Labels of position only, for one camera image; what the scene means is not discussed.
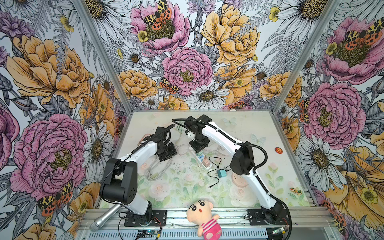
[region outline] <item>microphone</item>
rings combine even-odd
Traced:
[[[110,219],[121,207],[121,204],[115,204],[103,215],[93,220],[93,223],[91,223],[89,226],[91,232],[96,232],[97,230],[99,230],[108,221],[108,219]]]

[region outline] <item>microphone head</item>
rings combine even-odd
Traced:
[[[93,221],[93,223],[89,225],[89,229],[91,230],[91,232],[96,232],[100,229],[100,227],[95,221]]]

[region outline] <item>doll head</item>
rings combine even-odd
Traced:
[[[212,218],[211,210],[213,204],[206,200],[199,200],[192,204],[187,210],[187,219],[189,222],[201,225]]]

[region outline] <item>floral wallpaper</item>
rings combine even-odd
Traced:
[[[127,119],[70,7],[0,1],[3,239],[76,238]]]
[[[271,108],[327,2],[85,0],[133,109]]]
[[[383,4],[340,3],[291,89],[298,102],[288,96],[277,112],[345,240],[384,239]]]

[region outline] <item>pink striped outfit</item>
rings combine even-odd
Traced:
[[[209,222],[203,223],[201,226],[203,227],[204,239],[218,240],[221,237],[221,227],[217,223],[216,219],[212,218]]]

